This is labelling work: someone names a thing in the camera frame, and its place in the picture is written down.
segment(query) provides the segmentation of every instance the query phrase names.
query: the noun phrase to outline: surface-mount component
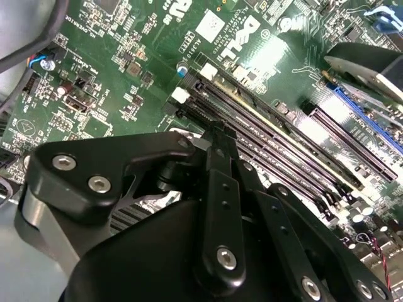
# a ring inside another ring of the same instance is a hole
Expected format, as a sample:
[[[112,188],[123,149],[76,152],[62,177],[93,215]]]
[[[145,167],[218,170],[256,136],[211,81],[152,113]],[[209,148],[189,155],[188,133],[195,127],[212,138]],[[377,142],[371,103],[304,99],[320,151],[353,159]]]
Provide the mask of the surface-mount component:
[[[94,3],[103,9],[107,14],[113,14],[120,0],[94,0]]]

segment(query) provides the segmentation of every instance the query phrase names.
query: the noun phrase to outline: bolt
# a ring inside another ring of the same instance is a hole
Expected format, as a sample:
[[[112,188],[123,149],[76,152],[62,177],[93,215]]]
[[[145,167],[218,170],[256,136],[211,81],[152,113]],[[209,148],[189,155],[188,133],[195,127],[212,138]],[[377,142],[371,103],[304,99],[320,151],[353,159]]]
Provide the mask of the bolt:
[[[282,193],[282,195],[284,196],[288,195],[288,191],[285,187],[279,187],[278,190],[280,191],[280,193]]]
[[[382,299],[386,300],[388,296],[385,294],[383,289],[376,283],[372,283],[374,290],[377,292],[378,295],[381,296]]]
[[[217,250],[217,260],[225,269],[233,271],[237,266],[237,259],[235,255],[226,248]]]
[[[111,189],[111,183],[103,176],[93,176],[88,181],[91,190],[97,193],[106,193]]]
[[[40,67],[42,67],[43,70],[46,71],[53,71],[56,68],[56,64],[52,60],[42,60],[40,61]]]
[[[221,149],[216,149],[216,153],[221,156],[224,157],[224,152]]]
[[[372,293],[370,289],[361,280],[357,280],[358,291],[367,299],[372,299]]]
[[[178,144],[180,145],[180,146],[182,146],[183,148],[189,148],[189,143],[186,141],[186,140],[184,140],[184,139],[180,139],[179,141],[178,141]]]
[[[321,291],[317,287],[314,281],[309,279],[308,277],[304,277],[302,279],[302,287],[304,291],[315,301],[319,301],[321,299]]]
[[[68,155],[58,155],[52,159],[52,164],[58,170],[70,171],[76,167],[77,162]]]
[[[253,170],[253,167],[250,165],[249,162],[244,162],[244,167],[245,167],[246,170],[248,170],[248,171],[252,171],[252,170]]]

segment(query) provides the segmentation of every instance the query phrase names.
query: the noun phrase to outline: blue connector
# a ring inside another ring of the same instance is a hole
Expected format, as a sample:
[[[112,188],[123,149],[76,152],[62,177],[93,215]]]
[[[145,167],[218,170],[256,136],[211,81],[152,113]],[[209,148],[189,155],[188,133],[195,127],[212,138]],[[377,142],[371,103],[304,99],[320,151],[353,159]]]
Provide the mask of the blue connector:
[[[327,88],[329,88],[339,99],[344,101],[346,105],[357,115],[359,116],[367,125],[380,137],[382,140],[389,145],[389,147],[398,151],[401,155],[403,155],[403,148],[395,142],[395,140],[390,137],[390,135],[379,127],[373,120],[371,120],[367,115],[361,110],[361,108],[354,103],[344,92],[341,90],[339,86],[333,85],[331,83],[327,83]]]

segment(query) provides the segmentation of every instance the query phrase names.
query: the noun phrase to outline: cable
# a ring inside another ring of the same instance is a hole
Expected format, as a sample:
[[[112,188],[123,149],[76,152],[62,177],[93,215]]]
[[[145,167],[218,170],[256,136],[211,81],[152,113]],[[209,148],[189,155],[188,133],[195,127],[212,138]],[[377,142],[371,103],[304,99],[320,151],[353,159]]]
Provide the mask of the cable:
[[[18,97],[18,95],[21,93],[23,88],[30,80],[32,73],[33,73],[32,69],[30,68],[25,69],[23,76],[21,77],[20,81],[17,83],[13,91],[11,91],[9,96],[0,104],[0,115],[12,105],[14,100]]]
[[[0,176],[0,184],[3,185],[7,190],[6,197],[2,201],[0,201],[0,208],[2,208],[9,201],[9,199],[13,197],[14,190],[13,187],[11,187],[10,183],[1,176]]]
[[[36,57],[35,59],[31,60],[31,62],[28,64],[28,67],[32,68],[32,64],[34,64],[35,62],[41,61],[45,58],[46,58],[46,55],[41,55],[39,57]]]
[[[388,265],[386,263],[386,257],[383,254],[382,249],[380,248],[378,241],[375,237],[372,238],[372,244],[373,244],[373,249],[375,250],[375,252],[378,254],[378,256],[382,260],[382,266],[383,266],[383,270],[385,271],[385,280],[386,280],[388,290],[392,291],[392,288],[390,287],[390,276],[388,273]]]
[[[31,43],[0,59],[0,74],[48,46],[60,30],[68,8],[69,0],[55,0],[49,20],[41,34]]]

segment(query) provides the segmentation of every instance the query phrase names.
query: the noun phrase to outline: white label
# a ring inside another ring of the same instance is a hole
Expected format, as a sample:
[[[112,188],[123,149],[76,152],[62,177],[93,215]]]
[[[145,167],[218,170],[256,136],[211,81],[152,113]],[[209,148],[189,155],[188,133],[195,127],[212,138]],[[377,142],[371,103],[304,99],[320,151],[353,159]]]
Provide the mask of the white label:
[[[196,32],[210,43],[213,43],[215,37],[220,33],[224,25],[224,21],[222,21],[211,10],[208,10],[200,24],[197,26]]]
[[[242,46],[249,42],[250,34],[254,33],[260,27],[260,22],[253,16],[247,17],[244,23],[244,28],[237,31],[235,39],[231,39],[226,48],[222,51],[221,57],[229,57],[231,60],[235,60],[236,54],[232,51],[235,49],[237,52],[242,50]]]

